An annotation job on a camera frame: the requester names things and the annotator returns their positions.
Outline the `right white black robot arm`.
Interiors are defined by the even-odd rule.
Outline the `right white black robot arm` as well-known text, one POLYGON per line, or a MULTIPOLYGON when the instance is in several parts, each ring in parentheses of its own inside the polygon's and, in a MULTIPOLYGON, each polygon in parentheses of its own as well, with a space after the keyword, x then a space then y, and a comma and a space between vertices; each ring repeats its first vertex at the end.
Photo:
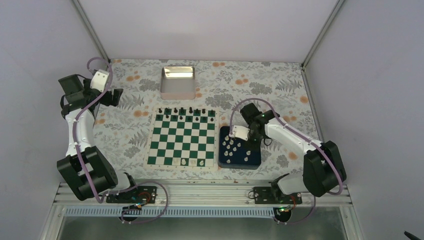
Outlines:
POLYGON ((270 183, 274 202, 282 204, 294 193, 321 197, 331 194, 335 187, 339 187, 337 194, 342 192, 347 174, 334 142, 313 139, 292 127, 274 110, 261 112, 253 103, 245 105, 240 113, 248 125, 249 144, 256 146, 264 139, 271 139, 302 159, 302 172, 286 173, 270 183))

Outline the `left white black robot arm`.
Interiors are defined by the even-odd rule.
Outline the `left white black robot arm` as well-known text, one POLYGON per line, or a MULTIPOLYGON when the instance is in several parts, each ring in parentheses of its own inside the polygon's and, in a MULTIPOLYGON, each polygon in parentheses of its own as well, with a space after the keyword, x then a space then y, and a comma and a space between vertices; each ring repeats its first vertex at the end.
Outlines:
POLYGON ((126 172, 116 171, 94 139, 98 106, 116 107, 123 93, 121 88, 106 89, 109 78, 109 72, 97 70, 92 78, 73 74, 59 79, 64 91, 60 107, 68 126, 68 147, 56 167, 80 201, 112 190, 131 203, 140 191, 134 179, 126 172))

